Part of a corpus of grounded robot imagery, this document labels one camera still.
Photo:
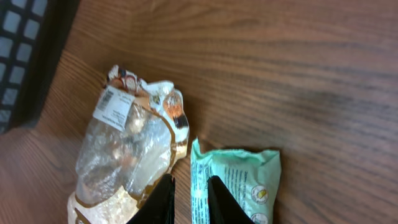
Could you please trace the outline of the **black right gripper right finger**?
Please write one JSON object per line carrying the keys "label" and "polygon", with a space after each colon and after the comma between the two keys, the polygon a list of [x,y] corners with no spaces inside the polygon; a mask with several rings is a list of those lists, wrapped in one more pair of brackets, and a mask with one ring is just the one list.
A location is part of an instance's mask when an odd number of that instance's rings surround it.
{"label": "black right gripper right finger", "polygon": [[254,224],[216,175],[208,179],[208,207],[210,224]]}

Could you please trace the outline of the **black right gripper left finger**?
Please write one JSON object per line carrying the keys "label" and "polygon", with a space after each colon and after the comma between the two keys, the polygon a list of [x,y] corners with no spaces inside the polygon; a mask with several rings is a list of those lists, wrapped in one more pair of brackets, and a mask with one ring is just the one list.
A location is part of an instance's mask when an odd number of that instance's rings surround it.
{"label": "black right gripper left finger", "polygon": [[145,204],[127,224],[174,224],[175,179],[171,174],[162,176]]}

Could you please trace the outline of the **teal snack packet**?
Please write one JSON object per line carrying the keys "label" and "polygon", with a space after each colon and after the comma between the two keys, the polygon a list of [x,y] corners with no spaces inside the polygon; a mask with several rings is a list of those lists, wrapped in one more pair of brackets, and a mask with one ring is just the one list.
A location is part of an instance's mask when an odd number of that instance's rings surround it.
{"label": "teal snack packet", "polygon": [[202,153],[199,141],[191,150],[193,223],[209,223],[208,179],[218,176],[254,223],[272,223],[282,168],[280,152],[216,149]]}

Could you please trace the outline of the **beige brown snack bag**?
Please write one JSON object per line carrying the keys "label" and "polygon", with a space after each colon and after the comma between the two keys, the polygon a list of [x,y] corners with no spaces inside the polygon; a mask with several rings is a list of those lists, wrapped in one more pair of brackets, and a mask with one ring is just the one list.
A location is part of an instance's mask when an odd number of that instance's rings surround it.
{"label": "beige brown snack bag", "polygon": [[68,222],[128,222],[186,156],[189,132],[183,96],[172,82],[147,83],[113,66],[75,166]]}

